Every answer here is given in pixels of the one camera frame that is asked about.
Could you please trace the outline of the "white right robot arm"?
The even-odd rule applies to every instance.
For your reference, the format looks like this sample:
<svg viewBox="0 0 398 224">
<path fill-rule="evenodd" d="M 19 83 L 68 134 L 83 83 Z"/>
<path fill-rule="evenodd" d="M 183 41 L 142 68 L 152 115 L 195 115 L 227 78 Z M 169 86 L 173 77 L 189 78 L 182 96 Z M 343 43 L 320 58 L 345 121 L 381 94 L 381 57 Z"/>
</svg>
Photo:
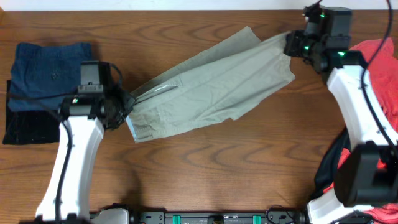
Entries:
<svg viewBox="0 0 398 224">
<path fill-rule="evenodd" d="M 326 76 L 351 146 L 332 189 L 307 204 L 307 223 L 342 223 L 359 212 L 396 203 L 397 133 L 377 101 L 363 54 L 329 47 L 304 30 L 292 31 L 286 41 L 286 55 L 308 60 Z"/>
</svg>

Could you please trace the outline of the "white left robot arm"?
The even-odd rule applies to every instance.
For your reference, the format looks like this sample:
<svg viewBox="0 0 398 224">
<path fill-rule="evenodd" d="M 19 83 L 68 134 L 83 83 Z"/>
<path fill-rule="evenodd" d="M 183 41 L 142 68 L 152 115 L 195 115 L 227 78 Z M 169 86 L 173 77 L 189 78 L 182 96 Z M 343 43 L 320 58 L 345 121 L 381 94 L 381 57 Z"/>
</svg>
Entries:
<svg viewBox="0 0 398 224">
<path fill-rule="evenodd" d="M 32 223 L 129 223 L 128 208 L 112 205 L 90 214 L 89 194 L 96 154 L 107 129 L 132 111 L 134 98 L 120 87 L 80 86 L 66 94 L 58 113 L 60 141 L 47 191 Z"/>
</svg>

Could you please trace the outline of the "khaki shorts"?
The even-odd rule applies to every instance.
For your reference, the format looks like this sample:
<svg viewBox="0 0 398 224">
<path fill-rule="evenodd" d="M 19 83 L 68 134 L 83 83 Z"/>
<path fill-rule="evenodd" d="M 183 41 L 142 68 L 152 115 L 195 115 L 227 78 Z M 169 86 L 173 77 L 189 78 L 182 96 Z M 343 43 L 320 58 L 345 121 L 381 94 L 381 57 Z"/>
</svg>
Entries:
<svg viewBox="0 0 398 224">
<path fill-rule="evenodd" d="M 127 125 L 135 142 L 237 120 L 288 85 L 286 36 L 261 41 L 245 27 L 134 90 Z"/>
</svg>

